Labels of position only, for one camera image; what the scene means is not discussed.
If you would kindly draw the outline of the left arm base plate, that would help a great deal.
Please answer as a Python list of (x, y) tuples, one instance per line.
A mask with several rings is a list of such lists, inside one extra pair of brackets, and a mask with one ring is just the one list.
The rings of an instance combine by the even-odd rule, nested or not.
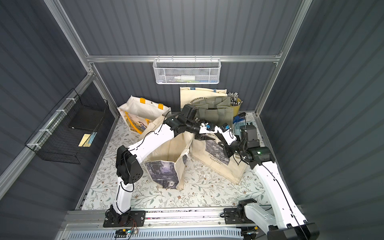
[(103, 223), (104, 228), (128, 228), (143, 227), (145, 222), (145, 211), (130, 211), (119, 215), (114, 210), (107, 210)]

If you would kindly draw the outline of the cream canvas bag painting print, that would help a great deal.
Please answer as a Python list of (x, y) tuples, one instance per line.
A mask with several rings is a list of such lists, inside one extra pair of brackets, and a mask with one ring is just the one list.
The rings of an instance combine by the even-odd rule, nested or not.
[(210, 167), (233, 184), (238, 184), (246, 171), (247, 165), (240, 162), (238, 154), (228, 158), (222, 148), (222, 141), (216, 135), (209, 134), (208, 137), (211, 139), (193, 139), (190, 147), (191, 157)]

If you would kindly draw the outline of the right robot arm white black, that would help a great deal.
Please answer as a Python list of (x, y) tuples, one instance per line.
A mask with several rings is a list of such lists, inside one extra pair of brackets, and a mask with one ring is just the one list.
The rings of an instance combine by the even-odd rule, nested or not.
[(224, 145), (225, 154), (234, 154), (255, 172), (270, 201), (273, 213), (263, 209), (255, 199), (241, 200), (232, 212), (225, 209), (227, 224), (254, 223), (269, 240), (316, 240), (320, 230), (307, 221), (290, 195), (268, 147), (261, 147), (257, 128), (245, 124), (240, 136)]

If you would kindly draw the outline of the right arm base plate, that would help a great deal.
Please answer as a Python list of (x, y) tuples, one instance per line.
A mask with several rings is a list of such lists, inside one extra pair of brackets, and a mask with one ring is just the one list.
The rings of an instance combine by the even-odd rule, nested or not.
[(235, 208), (225, 208), (223, 213), (220, 214), (224, 218), (226, 225), (241, 224), (244, 221), (241, 219), (240, 211)]

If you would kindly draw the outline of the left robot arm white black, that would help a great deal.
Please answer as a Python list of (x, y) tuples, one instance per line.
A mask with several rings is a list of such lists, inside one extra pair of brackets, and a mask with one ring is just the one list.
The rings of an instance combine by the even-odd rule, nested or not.
[(145, 134), (137, 143), (117, 149), (116, 169), (118, 189), (116, 198), (106, 211), (105, 220), (114, 225), (127, 225), (131, 217), (131, 197), (135, 185), (144, 174), (141, 162), (162, 144), (176, 136), (188, 132), (197, 135), (215, 133), (217, 126), (207, 121), (198, 120), (198, 109), (190, 104), (184, 106), (176, 115), (166, 114), (162, 124), (155, 130)]

